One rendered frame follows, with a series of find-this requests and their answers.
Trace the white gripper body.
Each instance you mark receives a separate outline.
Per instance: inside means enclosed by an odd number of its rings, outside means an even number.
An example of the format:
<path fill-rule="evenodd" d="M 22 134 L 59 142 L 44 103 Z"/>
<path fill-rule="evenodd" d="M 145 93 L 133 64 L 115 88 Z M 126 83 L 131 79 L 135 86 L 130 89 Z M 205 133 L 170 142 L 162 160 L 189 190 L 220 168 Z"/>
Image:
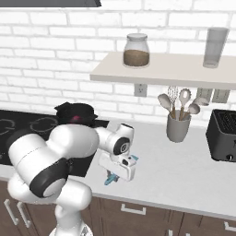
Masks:
<path fill-rule="evenodd" d="M 107 171 L 127 182 L 134 179 L 136 172 L 136 157 L 133 155 L 127 156 L 121 154 L 114 156 L 102 152 L 99 158 L 99 164 Z"/>

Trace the black pot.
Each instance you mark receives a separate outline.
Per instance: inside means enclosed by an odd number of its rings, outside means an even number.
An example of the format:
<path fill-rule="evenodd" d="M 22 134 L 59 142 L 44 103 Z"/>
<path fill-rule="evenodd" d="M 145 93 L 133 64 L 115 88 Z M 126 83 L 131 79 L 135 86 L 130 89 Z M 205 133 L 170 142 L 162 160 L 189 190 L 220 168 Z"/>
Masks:
<path fill-rule="evenodd" d="M 98 117 L 92 106 L 86 103 L 65 102 L 55 107 L 59 124 L 83 124 L 93 126 Z"/>

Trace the brown drawer front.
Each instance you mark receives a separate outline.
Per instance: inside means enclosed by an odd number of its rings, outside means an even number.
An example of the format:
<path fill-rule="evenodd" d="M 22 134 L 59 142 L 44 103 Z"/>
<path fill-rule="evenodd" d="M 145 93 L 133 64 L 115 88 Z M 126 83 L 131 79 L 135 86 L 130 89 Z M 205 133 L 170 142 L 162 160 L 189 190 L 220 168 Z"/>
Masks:
<path fill-rule="evenodd" d="M 132 209 L 147 209 L 145 216 L 121 211 L 121 204 Z M 169 210 L 119 201 L 93 198 L 92 207 L 98 217 L 100 236 L 168 236 L 173 230 Z"/>
<path fill-rule="evenodd" d="M 224 221 L 228 221 L 230 226 L 236 227 L 236 219 L 229 220 L 184 213 L 178 236 L 236 236 L 235 231 L 225 230 Z"/>

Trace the grey utensil holder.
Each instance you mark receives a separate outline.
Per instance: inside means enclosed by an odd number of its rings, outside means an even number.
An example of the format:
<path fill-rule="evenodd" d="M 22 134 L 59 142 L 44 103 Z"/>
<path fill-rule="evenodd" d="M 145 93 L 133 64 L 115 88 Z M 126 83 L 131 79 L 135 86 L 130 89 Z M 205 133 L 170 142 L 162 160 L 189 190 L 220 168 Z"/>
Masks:
<path fill-rule="evenodd" d="M 185 139 L 189 125 L 191 122 L 191 116 L 186 116 L 183 120 L 179 120 L 180 111 L 175 111 L 175 119 L 168 115 L 166 134 L 170 141 L 175 143 L 181 143 Z"/>

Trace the brown cupboard door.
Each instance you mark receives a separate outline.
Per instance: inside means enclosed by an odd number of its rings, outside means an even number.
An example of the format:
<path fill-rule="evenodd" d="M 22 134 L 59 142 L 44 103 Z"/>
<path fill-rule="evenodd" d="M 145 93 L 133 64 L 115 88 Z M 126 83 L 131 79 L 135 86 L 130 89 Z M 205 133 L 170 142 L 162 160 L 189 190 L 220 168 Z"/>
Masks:
<path fill-rule="evenodd" d="M 18 236 L 18 228 L 12 222 L 6 207 L 6 182 L 0 181 L 0 236 Z"/>
<path fill-rule="evenodd" d="M 13 200 L 14 213 L 19 219 L 19 223 L 16 226 L 18 228 L 18 236 L 49 236 L 56 227 L 55 205 L 23 204 L 24 213 L 27 219 L 31 221 L 28 229 L 20 216 L 17 203 L 17 200 Z"/>

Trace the metal whisk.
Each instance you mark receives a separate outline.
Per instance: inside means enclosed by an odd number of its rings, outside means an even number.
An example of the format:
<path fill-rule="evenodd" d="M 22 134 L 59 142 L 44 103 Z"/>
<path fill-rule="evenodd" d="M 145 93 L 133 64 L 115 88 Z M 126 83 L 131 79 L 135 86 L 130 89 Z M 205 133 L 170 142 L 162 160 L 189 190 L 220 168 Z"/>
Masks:
<path fill-rule="evenodd" d="M 168 87 L 168 96 L 170 98 L 171 101 L 171 117 L 173 119 L 176 118 L 175 115 L 175 101 L 178 97 L 178 87 L 177 86 L 169 86 Z"/>

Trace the slotted wooden spoon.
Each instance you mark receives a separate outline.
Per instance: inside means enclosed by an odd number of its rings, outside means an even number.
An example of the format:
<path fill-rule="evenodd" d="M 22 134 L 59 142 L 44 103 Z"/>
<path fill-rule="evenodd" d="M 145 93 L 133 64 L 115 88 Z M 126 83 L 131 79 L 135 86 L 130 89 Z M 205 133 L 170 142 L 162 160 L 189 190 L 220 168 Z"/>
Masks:
<path fill-rule="evenodd" d="M 191 99 L 191 91 L 188 88 L 183 88 L 180 92 L 180 95 L 179 95 L 179 100 L 180 100 L 180 103 L 181 103 L 179 120 L 182 120 L 184 106 L 190 99 Z"/>

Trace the black hob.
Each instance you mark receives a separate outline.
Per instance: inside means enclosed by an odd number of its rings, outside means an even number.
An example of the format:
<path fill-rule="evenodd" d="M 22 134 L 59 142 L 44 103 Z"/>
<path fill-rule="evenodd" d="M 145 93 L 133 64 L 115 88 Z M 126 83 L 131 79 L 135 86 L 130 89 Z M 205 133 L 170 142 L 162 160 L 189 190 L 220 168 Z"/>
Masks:
<path fill-rule="evenodd" d="M 0 110 L 0 180 L 7 181 L 15 172 L 6 148 L 6 141 L 11 135 L 21 129 L 30 129 L 46 141 L 57 125 L 56 115 Z M 85 177 L 93 157 L 70 160 L 73 164 L 70 174 Z"/>

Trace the black toaster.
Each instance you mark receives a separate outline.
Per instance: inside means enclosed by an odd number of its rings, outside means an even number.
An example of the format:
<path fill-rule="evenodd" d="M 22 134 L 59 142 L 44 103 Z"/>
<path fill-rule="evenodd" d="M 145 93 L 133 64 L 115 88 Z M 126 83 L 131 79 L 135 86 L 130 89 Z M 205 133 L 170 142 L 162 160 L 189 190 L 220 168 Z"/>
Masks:
<path fill-rule="evenodd" d="M 206 140 L 213 160 L 236 162 L 236 111 L 214 109 Z"/>

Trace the glass jar with brown contents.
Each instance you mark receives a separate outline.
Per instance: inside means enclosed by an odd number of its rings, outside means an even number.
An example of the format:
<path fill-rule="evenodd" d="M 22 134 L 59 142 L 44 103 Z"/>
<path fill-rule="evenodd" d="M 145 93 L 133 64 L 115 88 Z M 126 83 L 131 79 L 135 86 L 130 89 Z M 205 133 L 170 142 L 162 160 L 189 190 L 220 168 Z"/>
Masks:
<path fill-rule="evenodd" d="M 147 34 L 130 33 L 126 36 L 123 62 L 124 65 L 130 67 L 144 67 L 149 65 Z"/>

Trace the tall grey glass container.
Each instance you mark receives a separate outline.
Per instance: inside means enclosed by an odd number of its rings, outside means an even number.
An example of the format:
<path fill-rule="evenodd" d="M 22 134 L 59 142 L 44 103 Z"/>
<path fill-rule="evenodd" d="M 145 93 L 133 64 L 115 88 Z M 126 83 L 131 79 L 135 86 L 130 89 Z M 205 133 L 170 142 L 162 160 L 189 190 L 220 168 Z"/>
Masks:
<path fill-rule="evenodd" d="M 207 30 L 203 67 L 217 68 L 230 30 L 212 27 Z"/>

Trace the dark grey range hood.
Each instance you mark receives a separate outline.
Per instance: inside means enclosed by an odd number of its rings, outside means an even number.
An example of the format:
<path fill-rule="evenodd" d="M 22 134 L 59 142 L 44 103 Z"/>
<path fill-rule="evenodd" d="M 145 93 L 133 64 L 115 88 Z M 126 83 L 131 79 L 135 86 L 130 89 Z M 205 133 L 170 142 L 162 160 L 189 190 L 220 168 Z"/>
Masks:
<path fill-rule="evenodd" d="M 0 7 L 100 7 L 100 0 L 0 0 Z"/>

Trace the white wall outlet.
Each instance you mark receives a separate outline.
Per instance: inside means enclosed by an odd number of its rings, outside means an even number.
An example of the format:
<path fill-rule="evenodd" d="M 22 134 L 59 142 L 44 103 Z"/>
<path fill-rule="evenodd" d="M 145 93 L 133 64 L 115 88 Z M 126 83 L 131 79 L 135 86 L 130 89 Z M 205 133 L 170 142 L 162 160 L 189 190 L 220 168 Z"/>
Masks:
<path fill-rule="evenodd" d="M 135 84 L 134 95 L 136 97 L 146 97 L 148 92 L 147 84 Z"/>
<path fill-rule="evenodd" d="M 204 98 L 207 101 L 210 101 L 212 91 L 213 91 L 212 88 L 198 88 L 197 93 L 196 93 L 196 97 L 197 98 Z"/>
<path fill-rule="evenodd" d="M 228 89 L 215 89 L 212 101 L 214 103 L 226 103 L 229 95 L 230 91 Z"/>

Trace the beige wall shelf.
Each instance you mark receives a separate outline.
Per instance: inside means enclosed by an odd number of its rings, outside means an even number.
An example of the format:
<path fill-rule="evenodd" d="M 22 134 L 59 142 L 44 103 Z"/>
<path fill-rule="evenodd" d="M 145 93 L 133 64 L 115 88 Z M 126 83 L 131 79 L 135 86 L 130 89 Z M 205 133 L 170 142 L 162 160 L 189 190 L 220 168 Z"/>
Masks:
<path fill-rule="evenodd" d="M 123 65 L 111 52 L 90 73 L 93 81 L 236 90 L 236 57 L 222 56 L 217 68 L 203 67 L 202 55 L 152 53 L 148 67 Z"/>

